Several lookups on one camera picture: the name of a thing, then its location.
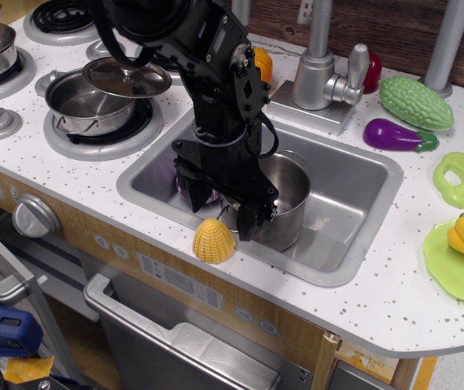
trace purple toy object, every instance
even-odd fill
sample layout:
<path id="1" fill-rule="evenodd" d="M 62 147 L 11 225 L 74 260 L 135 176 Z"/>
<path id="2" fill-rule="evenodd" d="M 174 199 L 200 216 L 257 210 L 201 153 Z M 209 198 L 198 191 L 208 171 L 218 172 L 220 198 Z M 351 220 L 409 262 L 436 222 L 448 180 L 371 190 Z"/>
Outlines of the purple toy object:
<path id="1" fill-rule="evenodd" d="M 386 119 L 373 119 L 363 131 L 366 144 L 382 150 L 424 152 L 440 144 L 434 134 L 414 132 Z"/>

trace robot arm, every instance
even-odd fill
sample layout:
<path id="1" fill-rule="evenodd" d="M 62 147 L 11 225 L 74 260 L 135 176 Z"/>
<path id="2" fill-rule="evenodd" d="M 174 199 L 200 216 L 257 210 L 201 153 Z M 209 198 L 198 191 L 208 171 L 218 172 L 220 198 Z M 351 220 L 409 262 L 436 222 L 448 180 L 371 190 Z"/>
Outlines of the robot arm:
<path id="1" fill-rule="evenodd" d="M 91 0 L 91 11 L 106 47 L 123 65 L 142 66 L 155 51 L 177 62 L 195 114 L 194 139 L 172 143 L 180 186 L 193 212 L 212 189 L 237 199 L 239 236 L 248 241 L 276 213 L 279 193 L 258 159 L 272 155 L 278 141 L 261 111 L 270 85 L 260 79 L 241 23 L 217 0 Z M 110 42 L 112 27 L 143 46 L 135 63 Z M 262 123 L 275 139 L 266 154 Z"/>

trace countertop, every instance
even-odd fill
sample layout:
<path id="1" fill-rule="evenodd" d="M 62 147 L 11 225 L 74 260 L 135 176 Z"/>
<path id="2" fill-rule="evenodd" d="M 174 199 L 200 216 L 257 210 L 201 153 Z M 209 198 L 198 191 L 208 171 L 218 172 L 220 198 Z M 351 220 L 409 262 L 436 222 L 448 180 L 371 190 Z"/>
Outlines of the countertop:
<path id="1" fill-rule="evenodd" d="M 310 132 L 385 154 L 405 172 L 400 191 L 359 272 L 344 286 L 323 288 L 239 251 L 216 266 L 197 260 L 192 253 L 192 229 L 118 194 L 116 180 L 142 151 L 107 162 L 81 162 L 54 152 L 47 145 L 42 129 L 48 108 L 34 86 L 52 70 L 66 72 L 83 67 L 88 62 L 85 50 L 89 44 L 38 45 L 24 35 L 22 20 L 12 26 L 17 32 L 15 44 L 33 56 L 37 74 L 22 91 L 0 101 L 1 107 L 18 112 L 24 121 L 15 135 L 0 140 L 0 172 L 374 352 L 391 358 L 416 358 L 464 350 L 464 301 L 449 295 L 432 277 L 422 247 L 436 224 L 462 212 L 442 199 L 432 183 L 432 172 L 447 153 L 464 152 L 464 89 L 454 87 L 447 99 L 454 111 L 455 125 L 453 130 L 436 134 L 440 146 L 432 152 L 382 152 L 363 142 L 363 129 L 371 119 L 395 120 L 382 108 L 378 93 L 364 96 L 341 135 L 331 136 L 308 128 Z M 251 36 L 250 40 L 271 52 L 272 91 L 284 80 L 294 78 L 296 54 L 303 48 L 257 36 Z M 339 58 L 337 70 L 345 69 L 345 59 Z M 384 69 L 382 78 L 398 74 Z M 155 100 L 164 117 L 160 136 L 191 108 L 188 94 L 179 86 L 171 87 Z M 269 107 L 267 113 L 272 117 Z"/>

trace sink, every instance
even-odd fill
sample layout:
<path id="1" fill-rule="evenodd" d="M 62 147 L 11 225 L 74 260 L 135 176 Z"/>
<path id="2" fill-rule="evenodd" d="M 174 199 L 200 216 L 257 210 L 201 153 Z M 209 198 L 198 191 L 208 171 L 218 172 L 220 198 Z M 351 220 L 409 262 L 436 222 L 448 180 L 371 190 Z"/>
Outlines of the sink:
<path id="1" fill-rule="evenodd" d="M 192 122 L 190 111 L 118 178 L 117 189 L 125 199 L 195 229 L 203 219 L 216 218 L 222 204 L 214 201 L 194 214 L 176 190 L 171 143 L 191 139 Z M 285 123 L 273 124 L 279 149 L 299 154 L 311 179 L 301 235 L 279 253 L 255 241 L 239 241 L 234 233 L 237 249 L 312 284 L 346 284 L 358 272 L 384 221 L 403 170 L 385 156 Z M 271 137 L 263 132 L 266 150 Z"/>

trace dial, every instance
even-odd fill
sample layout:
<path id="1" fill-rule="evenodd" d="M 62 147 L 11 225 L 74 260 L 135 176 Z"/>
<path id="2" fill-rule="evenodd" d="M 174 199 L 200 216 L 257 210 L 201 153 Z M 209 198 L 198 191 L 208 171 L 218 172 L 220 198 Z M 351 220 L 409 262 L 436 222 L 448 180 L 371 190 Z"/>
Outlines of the dial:
<path id="1" fill-rule="evenodd" d="M 43 237 L 60 230 L 55 213 L 38 197 L 23 193 L 12 215 L 13 226 L 21 235 L 29 238 Z"/>

